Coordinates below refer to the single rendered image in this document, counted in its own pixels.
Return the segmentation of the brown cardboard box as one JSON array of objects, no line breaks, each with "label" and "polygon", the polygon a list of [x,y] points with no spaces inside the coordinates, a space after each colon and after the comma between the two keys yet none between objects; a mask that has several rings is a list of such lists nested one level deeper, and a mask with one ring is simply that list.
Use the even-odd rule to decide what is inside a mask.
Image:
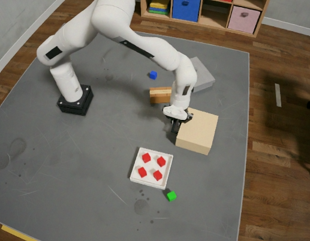
[{"label": "brown cardboard box", "polygon": [[171,87],[150,88],[151,104],[169,103],[170,95],[171,95]]}]

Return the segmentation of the red block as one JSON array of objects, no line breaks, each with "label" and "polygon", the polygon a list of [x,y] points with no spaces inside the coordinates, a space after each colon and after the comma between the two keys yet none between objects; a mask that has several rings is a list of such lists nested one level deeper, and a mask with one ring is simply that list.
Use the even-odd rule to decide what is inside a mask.
[{"label": "red block", "polygon": [[162,174],[160,173],[159,170],[157,170],[156,172],[153,173],[154,174],[154,178],[159,181],[160,179],[162,179]]},{"label": "red block", "polygon": [[139,173],[140,173],[141,178],[147,176],[147,172],[146,172],[146,170],[144,169],[144,167],[138,169],[138,171],[139,171]]},{"label": "red block", "polygon": [[160,167],[163,167],[165,164],[166,164],[166,160],[161,156],[157,159],[157,164],[160,166]]},{"label": "red block", "polygon": [[142,160],[144,161],[144,163],[151,161],[151,156],[149,155],[149,153],[142,155]]}]

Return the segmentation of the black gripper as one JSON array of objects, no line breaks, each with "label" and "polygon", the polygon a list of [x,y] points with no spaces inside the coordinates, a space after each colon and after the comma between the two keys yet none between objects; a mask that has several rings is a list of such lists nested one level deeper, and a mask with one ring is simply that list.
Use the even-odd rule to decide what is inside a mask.
[{"label": "black gripper", "polygon": [[[178,127],[179,126],[181,126],[181,124],[182,124],[182,122],[183,123],[187,123],[187,122],[189,122],[190,120],[192,120],[192,118],[193,118],[193,113],[188,113],[188,107],[184,110],[186,113],[187,113],[187,118],[185,119],[185,120],[181,120],[181,119],[179,119],[179,122],[178,122]],[[174,120],[175,120],[175,118],[173,118],[173,117],[170,117],[170,116],[167,116],[167,115],[165,115],[168,119],[170,118],[171,119],[171,123],[172,123],[172,125],[174,124]]]}]

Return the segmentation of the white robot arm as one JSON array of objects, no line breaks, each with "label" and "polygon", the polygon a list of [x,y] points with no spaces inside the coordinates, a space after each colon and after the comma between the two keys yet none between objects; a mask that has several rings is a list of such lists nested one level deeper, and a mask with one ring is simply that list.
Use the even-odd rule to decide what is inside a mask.
[{"label": "white robot arm", "polygon": [[189,58],[165,40],[137,35],[129,27],[134,9],[135,0],[94,0],[37,49],[37,58],[50,66],[64,98],[75,102],[83,92],[71,65],[70,54],[86,47],[100,33],[173,72],[176,80],[171,88],[171,106],[164,107],[163,113],[185,120],[187,113],[184,110],[189,106],[191,89],[197,81],[196,71]]}]

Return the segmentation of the blue block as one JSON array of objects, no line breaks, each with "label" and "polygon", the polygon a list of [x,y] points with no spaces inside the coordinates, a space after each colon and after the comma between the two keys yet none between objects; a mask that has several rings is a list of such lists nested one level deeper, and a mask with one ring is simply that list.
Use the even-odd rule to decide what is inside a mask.
[{"label": "blue block", "polygon": [[151,71],[150,78],[155,80],[156,76],[157,76],[157,72]]}]

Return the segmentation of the green block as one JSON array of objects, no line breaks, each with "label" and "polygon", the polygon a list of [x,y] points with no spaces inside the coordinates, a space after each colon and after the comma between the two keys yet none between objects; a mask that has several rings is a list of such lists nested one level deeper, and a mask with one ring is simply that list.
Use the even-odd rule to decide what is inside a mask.
[{"label": "green block", "polygon": [[176,199],[176,194],[174,193],[174,191],[170,192],[167,194],[167,198],[169,201],[172,201],[174,199]]}]

